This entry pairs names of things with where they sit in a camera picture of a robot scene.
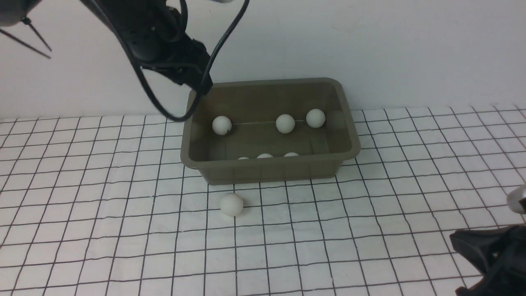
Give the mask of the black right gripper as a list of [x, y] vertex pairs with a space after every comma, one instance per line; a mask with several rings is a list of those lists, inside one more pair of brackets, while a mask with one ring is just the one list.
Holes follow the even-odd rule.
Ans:
[[471, 288], [459, 287], [457, 296], [524, 296], [526, 294], [526, 227], [458, 230], [450, 234], [454, 251], [482, 275]]

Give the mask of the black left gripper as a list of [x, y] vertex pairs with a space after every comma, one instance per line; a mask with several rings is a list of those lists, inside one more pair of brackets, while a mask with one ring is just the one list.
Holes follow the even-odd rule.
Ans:
[[213, 82], [205, 45], [191, 39], [185, 0], [180, 7], [166, 0], [84, 0], [85, 5], [113, 34], [122, 38], [142, 68], [186, 85], [206, 96]]

